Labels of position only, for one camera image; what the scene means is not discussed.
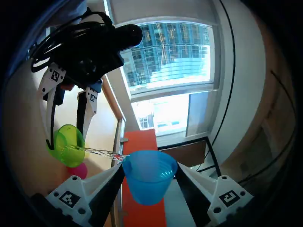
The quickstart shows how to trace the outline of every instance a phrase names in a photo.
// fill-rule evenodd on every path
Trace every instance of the orange surface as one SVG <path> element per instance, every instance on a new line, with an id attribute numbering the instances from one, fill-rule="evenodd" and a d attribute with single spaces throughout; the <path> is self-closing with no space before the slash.
<path id="1" fill-rule="evenodd" d="M 158 150 L 154 129 L 126 132 L 128 142 L 123 144 L 123 154 L 139 150 Z M 138 204 L 132 197 L 126 178 L 122 183 L 122 209 L 125 227 L 166 227 L 164 200 L 153 206 Z"/>

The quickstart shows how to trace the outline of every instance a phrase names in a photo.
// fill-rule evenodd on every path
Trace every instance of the window frame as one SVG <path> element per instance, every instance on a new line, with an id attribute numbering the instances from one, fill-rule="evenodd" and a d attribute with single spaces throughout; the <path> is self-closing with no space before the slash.
<path id="1" fill-rule="evenodd" d="M 205 26 L 209 29 L 211 29 L 211 32 L 209 32 L 209 44 L 210 44 L 210 57 L 211 57 L 211 75 L 213 75 L 213 80 L 210 82 L 194 82 L 194 83 L 187 83 L 187 84 L 177 84 L 173 86 L 167 86 L 167 87 L 159 87 L 155 89 L 149 89 L 149 91 L 139 91 L 137 93 L 131 93 L 128 87 L 127 79 L 126 76 L 124 75 L 124 70 L 123 67 L 121 67 L 121 71 L 123 76 L 124 83 L 126 85 L 127 92 L 129 94 L 129 102 L 130 105 L 135 102 L 143 101 L 143 100 L 149 100 L 153 98 L 159 98 L 159 97 L 164 97 L 164 96 L 171 96 L 171 95 L 178 95 L 178 94 L 192 94 L 192 93 L 199 93 L 199 92 L 206 92 L 206 91 L 218 91 L 219 88 L 219 82 L 222 79 L 221 78 L 221 73 L 222 69 L 221 67 L 221 53 L 222 52 L 222 47 L 220 46 L 220 33 L 219 33 L 219 27 L 217 25 L 207 25 L 203 23 L 203 21 L 197 20 L 197 19 L 192 19 L 192 18 L 184 18 L 184 17 L 150 17 L 150 18 L 145 18 L 145 19 L 137 19 L 137 20 L 132 20 L 128 21 L 125 23 L 120 23 L 117 24 L 116 27 L 123 26 L 125 24 L 130 24 L 134 23 L 137 25 L 148 25 L 148 24 L 153 24 L 153 23 L 187 23 L 189 25 L 202 25 Z M 202 56 L 202 50 L 199 50 L 199 55 Z M 220 98 L 215 101 L 216 103 L 214 106 L 218 106 Z M 140 122 L 139 119 L 135 116 L 138 122 L 138 126 L 140 128 Z M 169 138 L 172 135 L 184 135 L 187 134 L 186 130 L 182 132 L 172 132 L 169 134 L 163 134 L 159 135 L 157 134 L 157 138 L 159 140 L 163 140 L 166 137 Z"/>

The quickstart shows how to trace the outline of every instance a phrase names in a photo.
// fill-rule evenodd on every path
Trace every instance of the blue cup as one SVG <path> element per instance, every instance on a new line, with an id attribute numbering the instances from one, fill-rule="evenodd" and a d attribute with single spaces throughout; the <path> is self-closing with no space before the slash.
<path id="1" fill-rule="evenodd" d="M 134 200 L 154 205 L 163 198 L 178 165 L 161 151 L 137 151 L 124 159 L 122 167 Z"/>

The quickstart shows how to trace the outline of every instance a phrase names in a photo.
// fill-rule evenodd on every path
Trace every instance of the green cup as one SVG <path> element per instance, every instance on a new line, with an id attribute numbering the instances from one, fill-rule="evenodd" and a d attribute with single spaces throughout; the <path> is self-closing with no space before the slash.
<path id="1" fill-rule="evenodd" d="M 54 132 L 54 147 L 54 150 L 47 147 L 49 153 L 68 167 L 77 167 L 84 160 L 85 142 L 82 133 L 71 124 Z"/>

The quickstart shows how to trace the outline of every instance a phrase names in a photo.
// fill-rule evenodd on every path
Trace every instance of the white wall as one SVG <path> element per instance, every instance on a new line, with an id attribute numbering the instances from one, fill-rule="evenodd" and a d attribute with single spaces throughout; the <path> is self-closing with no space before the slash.
<path id="1" fill-rule="evenodd" d="M 30 61 L 24 63 L 9 81 L 4 98 L 2 128 L 6 151 L 12 171 L 29 196 L 47 195 L 66 178 L 66 167 L 46 149 L 45 136 L 36 99 L 36 92 L 44 70 L 32 73 Z M 64 124 L 76 125 L 77 93 L 75 87 L 66 92 L 64 102 L 56 108 L 55 129 Z M 86 143 L 95 149 L 113 150 L 117 119 L 103 92 L 98 95 L 97 114 L 93 117 Z M 88 176 L 111 167 L 111 160 L 91 154 L 85 160 Z"/>
<path id="2" fill-rule="evenodd" d="M 213 0 L 219 15 L 223 33 L 224 82 L 218 114 L 209 135 L 212 142 L 221 124 L 227 105 L 233 73 L 233 46 L 226 14 L 218 0 Z M 213 149 L 222 164 L 244 137 L 257 112 L 266 75 L 265 49 L 256 21 L 239 0 L 224 0 L 233 27 L 236 49 L 236 69 L 230 105 Z M 208 155 L 205 168 L 212 164 Z"/>
<path id="3" fill-rule="evenodd" d="M 114 23 L 146 17 L 188 17 L 215 24 L 209 0 L 111 0 Z"/>

